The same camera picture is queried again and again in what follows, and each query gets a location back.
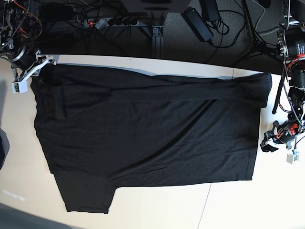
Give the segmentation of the black T-shirt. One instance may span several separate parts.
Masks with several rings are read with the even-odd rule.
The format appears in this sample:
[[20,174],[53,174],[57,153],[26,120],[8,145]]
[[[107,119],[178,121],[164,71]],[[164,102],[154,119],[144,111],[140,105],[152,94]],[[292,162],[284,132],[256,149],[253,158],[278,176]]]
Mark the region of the black T-shirt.
[[120,187],[251,180],[270,73],[149,76],[48,64],[34,128],[68,212],[108,213]]

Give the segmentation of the black box on floor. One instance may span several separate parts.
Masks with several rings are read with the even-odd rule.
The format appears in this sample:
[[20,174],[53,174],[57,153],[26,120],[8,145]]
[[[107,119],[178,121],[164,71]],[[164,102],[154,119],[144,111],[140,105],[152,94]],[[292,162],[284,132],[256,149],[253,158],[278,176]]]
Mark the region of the black box on floor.
[[39,10],[40,19],[45,23],[69,21],[75,15],[72,7],[59,4],[45,4]]

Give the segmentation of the grey power strip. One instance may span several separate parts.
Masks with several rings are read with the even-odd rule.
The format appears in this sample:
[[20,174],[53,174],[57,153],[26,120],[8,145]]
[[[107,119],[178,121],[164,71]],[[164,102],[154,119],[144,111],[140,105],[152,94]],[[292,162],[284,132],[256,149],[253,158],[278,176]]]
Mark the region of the grey power strip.
[[84,28],[102,29],[106,27],[133,27],[140,26],[140,21],[136,17],[114,17],[114,18],[89,18],[81,22]]

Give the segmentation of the dark object at left edge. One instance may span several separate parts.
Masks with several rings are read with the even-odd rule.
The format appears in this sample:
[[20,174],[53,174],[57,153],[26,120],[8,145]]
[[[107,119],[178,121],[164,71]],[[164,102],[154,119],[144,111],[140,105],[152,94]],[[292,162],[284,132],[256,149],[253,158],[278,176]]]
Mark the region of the dark object at left edge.
[[0,130],[0,168],[3,168],[5,163],[6,156],[9,152],[10,144],[7,138],[6,133],[1,129]]

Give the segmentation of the black tripod stand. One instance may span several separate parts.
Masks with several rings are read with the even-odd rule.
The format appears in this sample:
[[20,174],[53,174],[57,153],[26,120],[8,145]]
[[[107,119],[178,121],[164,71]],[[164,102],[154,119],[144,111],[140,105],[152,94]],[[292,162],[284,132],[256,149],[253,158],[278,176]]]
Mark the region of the black tripod stand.
[[245,15],[247,18],[247,23],[248,23],[248,25],[250,27],[250,31],[251,31],[250,38],[252,39],[252,47],[249,49],[249,51],[246,54],[241,56],[231,66],[235,67],[237,64],[239,64],[240,62],[242,62],[246,59],[260,56],[260,55],[265,55],[265,56],[275,60],[278,63],[282,63],[281,60],[279,59],[279,54],[277,54],[276,45],[274,47],[268,47],[268,44],[265,42],[265,40],[263,40],[263,38],[258,34],[258,32],[255,30],[255,28],[253,26],[246,1],[242,0],[241,2],[242,2],[242,6],[244,8],[244,12],[245,12]]

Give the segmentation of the black power brick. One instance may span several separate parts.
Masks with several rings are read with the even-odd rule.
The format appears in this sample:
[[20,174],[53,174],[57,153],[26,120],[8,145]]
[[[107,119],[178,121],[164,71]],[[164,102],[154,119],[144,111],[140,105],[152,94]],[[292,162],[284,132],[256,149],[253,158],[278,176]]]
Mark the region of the black power brick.
[[214,36],[195,8],[188,7],[182,17],[201,42],[207,42]]

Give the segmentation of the aluminium frame post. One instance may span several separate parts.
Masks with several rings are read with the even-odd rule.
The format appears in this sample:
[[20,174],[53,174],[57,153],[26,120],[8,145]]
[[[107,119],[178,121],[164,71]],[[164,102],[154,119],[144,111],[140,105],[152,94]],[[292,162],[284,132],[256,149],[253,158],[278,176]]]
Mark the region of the aluminium frame post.
[[163,29],[167,13],[148,12],[142,20],[140,31],[152,41],[152,57],[163,58]]

